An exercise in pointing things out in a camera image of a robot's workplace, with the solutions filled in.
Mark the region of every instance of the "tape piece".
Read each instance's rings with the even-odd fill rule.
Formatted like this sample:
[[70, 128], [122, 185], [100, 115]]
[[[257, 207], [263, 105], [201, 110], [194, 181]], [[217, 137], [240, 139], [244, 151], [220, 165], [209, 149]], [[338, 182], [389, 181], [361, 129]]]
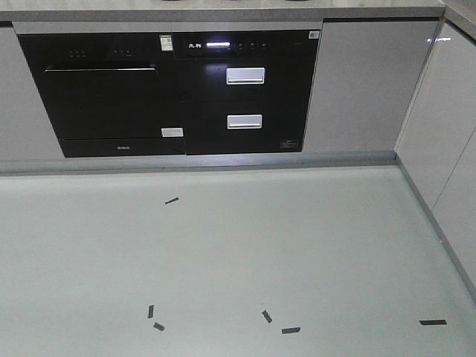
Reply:
[[273, 319], [271, 318], [271, 316], [269, 316], [269, 313], [266, 310], [261, 313], [263, 314], [265, 319], [268, 321], [268, 324], [270, 324], [273, 321]]
[[159, 331], [164, 331], [165, 330], [165, 327], [160, 325], [160, 324], [157, 324], [156, 322], [154, 323], [154, 327], [156, 329], [158, 329]]
[[165, 204], [168, 205], [169, 203], [172, 203], [172, 202], [175, 202], [175, 201], [178, 201], [178, 200], [179, 200], [179, 198], [175, 197], [174, 199], [171, 199], [170, 201], [165, 202]]
[[299, 332], [299, 331], [300, 331], [300, 327], [291, 327], [290, 329], [282, 329], [281, 330], [283, 335], [285, 335], [287, 333], [296, 333], [296, 332]]
[[446, 325], [446, 320], [420, 320], [423, 326]]
[[153, 318], [154, 317], [154, 306], [149, 305], [149, 313], [147, 314], [147, 318]]

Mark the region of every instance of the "countertop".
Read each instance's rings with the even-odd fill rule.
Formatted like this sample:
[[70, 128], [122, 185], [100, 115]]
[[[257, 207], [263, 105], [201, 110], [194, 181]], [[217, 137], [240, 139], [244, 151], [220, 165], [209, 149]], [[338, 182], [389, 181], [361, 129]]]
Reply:
[[442, 16], [443, 10], [437, 0], [4, 0], [0, 1], [0, 21], [314, 21]]

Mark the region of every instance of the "black tape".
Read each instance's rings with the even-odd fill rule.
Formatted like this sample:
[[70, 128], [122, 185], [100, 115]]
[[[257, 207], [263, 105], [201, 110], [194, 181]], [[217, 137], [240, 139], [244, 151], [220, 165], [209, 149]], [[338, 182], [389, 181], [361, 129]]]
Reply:
[[283, 335], [285, 335], [286, 333], [296, 333], [296, 332], [299, 332], [299, 331], [300, 331], [300, 327], [291, 327], [290, 329], [282, 329], [281, 330]]
[[160, 324], [157, 324], [156, 322], [154, 323], [154, 327], [156, 329], [158, 329], [159, 331], [164, 331], [165, 330], [165, 327], [160, 325]]
[[147, 314], [147, 318], [153, 318], [154, 317], [154, 306], [149, 305], [149, 313]]
[[420, 320], [423, 326], [446, 325], [446, 320]]
[[263, 314], [265, 319], [268, 321], [268, 324], [270, 324], [273, 321], [273, 319], [271, 318], [271, 316], [269, 316], [269, 313], [266, 310], [261, 313]]
[[165, 202], [165, 204], [168, 205], [169, 203], [172, 203], [172, 202], [175, 202], [175, 201], [178, 201], [178, 200], [179, 200], [179, 198], [175, 197], [174, 199], [171, 199], [170, 201]]

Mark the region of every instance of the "tile floor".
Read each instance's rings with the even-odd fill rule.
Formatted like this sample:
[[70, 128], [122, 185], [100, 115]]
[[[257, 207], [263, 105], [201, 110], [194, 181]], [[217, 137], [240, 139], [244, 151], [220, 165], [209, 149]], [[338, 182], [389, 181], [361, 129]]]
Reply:
[[3, 357], [476, 356], [397, 167], [4, 176], [0, 246]]

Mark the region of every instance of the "label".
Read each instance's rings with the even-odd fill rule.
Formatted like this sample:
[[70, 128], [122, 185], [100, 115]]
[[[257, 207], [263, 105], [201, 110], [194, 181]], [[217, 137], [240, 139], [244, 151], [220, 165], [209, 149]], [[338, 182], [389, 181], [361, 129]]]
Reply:
[[184, 128], [162, 128], [162, 138], [183, 138]]
[[320, 36], [321, 32], [319, 30], [309, 32], [309, 39], [318, 39]]
[[172, 35], [160, 35], [162, 51], [173, 51]]
[[280, 149], [295, 149], [298, 147], [299, 140], [282, 140], [280, 142]]

